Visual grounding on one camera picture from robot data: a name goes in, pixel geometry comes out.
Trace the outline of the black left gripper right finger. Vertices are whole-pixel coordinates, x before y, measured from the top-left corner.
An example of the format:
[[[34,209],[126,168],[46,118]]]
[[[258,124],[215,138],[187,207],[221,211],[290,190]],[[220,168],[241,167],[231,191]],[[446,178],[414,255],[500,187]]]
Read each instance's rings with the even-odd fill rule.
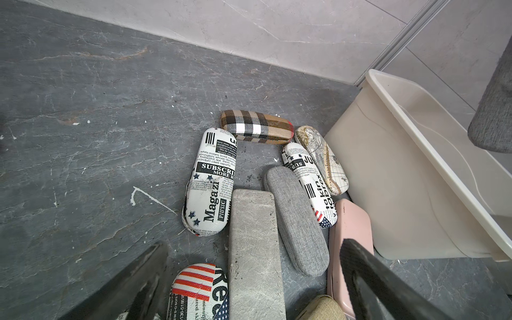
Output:
[[[356,319],[383,319],[380,305],[394,319],[450,319],[408,284],[397,277],[373,254],[354,247],[357,266],[349,290]]]

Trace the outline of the stone grey case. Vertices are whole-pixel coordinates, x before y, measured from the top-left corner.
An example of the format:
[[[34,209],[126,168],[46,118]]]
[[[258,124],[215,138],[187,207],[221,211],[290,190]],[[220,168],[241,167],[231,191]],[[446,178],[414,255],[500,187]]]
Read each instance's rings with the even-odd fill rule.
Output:
[[[285,319],[273,194],[236,189],[229,223],[229,318]]]

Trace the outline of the newspaper flag case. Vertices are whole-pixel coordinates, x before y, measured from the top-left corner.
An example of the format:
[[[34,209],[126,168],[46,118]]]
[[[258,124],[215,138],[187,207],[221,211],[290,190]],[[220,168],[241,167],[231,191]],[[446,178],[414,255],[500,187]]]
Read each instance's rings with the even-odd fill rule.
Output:
[[[170,320],[229,319],[226,273],[211,263],[196,263],[173,281],[167,318]]]

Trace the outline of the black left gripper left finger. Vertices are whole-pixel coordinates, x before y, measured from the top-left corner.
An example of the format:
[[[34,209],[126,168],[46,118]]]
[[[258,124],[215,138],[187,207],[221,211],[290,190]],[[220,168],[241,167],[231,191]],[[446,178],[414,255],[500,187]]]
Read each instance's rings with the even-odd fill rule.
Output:
[[[155,242],[102,288],[61,316],[62,319],[153,319],[167,285],[169,249]]]

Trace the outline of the beige plastic storage bin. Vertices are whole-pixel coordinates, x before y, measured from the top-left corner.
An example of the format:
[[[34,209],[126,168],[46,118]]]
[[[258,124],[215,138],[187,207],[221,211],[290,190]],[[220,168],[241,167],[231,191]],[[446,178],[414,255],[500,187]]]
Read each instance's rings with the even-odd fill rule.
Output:
[[[511,173],[420,85],[369,70],[325,141],[386,259],[511,259]]]

